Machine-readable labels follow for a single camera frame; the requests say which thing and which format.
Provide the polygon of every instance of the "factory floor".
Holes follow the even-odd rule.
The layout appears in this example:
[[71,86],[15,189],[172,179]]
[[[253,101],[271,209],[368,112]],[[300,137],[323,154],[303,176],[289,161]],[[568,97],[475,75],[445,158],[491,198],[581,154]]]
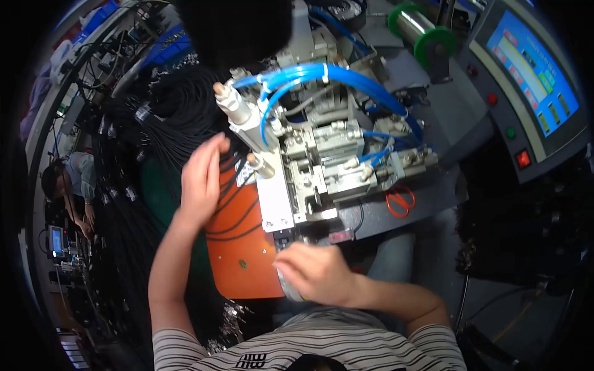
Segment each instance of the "factory floor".
[[[416,234],[412,282],[432,290],[445,300],[451,323],[454,325],[465,281],[464,276],[455,269],[460,249],[460,240],[455,231],[455,209],[445,210],[407,228]],[[347,261],[357,267],[368,267],[379,238],[370,237],[343,247]],[[515,287],[471,278],[462,325],[491,298]],[[486,308],[473,323],[489,339],[493,339],[522,312],[532,297],[533,291],[523,291],[506,297]],[[542,293],[497,345],[519,360],[535,362],[551,337],[566,300],[566,297],[549,297]],[[246,300],[244,303],[256,312],[253,317],[247,317],[248,323],[242,326],[246,338],[271,331],[275,323],[278,323],[278,313],[286,312],[287,308],[291,307],[291,304],[283,299]],[[493,370],[508,369],[503,364],[485,360]]]

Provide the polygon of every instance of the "metal spool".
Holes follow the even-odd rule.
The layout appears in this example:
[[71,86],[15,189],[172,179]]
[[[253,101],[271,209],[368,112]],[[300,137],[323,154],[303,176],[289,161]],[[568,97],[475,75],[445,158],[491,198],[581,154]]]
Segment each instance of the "metal spool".
[[414,45],[415,59],[421,66],[428,68],[428,44],[441,44],[448,57],[451,57],[456,50],[456,38],[449,29],[436,27],[423,12],[424,10],[414,2],[404,2],[395,7],[388,16],[388,27],[394,35]]

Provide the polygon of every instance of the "white label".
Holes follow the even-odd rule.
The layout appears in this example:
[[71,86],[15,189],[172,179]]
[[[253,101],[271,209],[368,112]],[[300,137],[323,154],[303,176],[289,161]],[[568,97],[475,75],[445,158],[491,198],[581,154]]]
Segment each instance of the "white label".
[[[237,172],[237,169],[239,168],[239,164],[241,163],[238,162],[235,164],[235,172]],[[248,164],[248,162],[245,162],[245,165],[243,167],[243,169],[241,169],[241,172],[239,173],[239,176],[237,177],[237,179],[235,180],[235,182],[237,183],[237,187],[240,187],[241,184],[244,182],[245,178],[254,170],[252,169],[252,167]],[[250,179],[248,179],[247,182],[245,182],[245,184],[252,184],[256,181],[256,175],[255,173],[250,177]]]

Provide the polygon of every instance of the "red button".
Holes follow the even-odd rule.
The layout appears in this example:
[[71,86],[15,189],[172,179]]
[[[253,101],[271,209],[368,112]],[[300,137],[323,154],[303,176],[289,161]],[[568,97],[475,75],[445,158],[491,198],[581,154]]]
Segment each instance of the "red button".
[[489,93],[489,95],[486,97],[486,100],[491,106],[495,106],[497,104],[497,96],[493,93]]
[[516,160],[518,161],[520,169],[523,169],[526,166],[530,165],[530,157],[528,157],[528,152],[526,150],[518,153],[516,155]]

